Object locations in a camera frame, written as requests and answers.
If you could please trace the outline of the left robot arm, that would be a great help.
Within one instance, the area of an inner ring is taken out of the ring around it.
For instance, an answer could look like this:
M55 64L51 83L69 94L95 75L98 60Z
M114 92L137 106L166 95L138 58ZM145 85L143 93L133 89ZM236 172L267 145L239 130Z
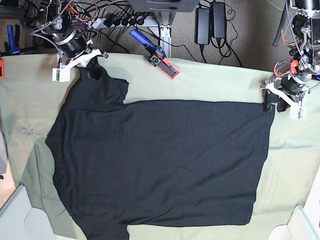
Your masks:
M302 119L308 94L319 86L309 86L320 80L320 2L318 0L285 1L273 46L282 42L290 57L277 62L273 77L260 89L263 110L276 105L279 113L290 111L294 119Z

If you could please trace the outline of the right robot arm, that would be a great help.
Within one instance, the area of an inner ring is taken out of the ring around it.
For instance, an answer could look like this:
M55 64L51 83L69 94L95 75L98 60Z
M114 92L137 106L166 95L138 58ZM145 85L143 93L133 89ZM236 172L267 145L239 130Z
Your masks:
M93 48L93 39L88 36L90 24L98 16L95 8L93 16L80 12L72 0L42 0L39 3L39 20L30 35L51 43L57 50L57 67L52 69L53 82L69 82L71 69L86 69L89 77L99 79L102 68L98 57L107 58L108 54Z

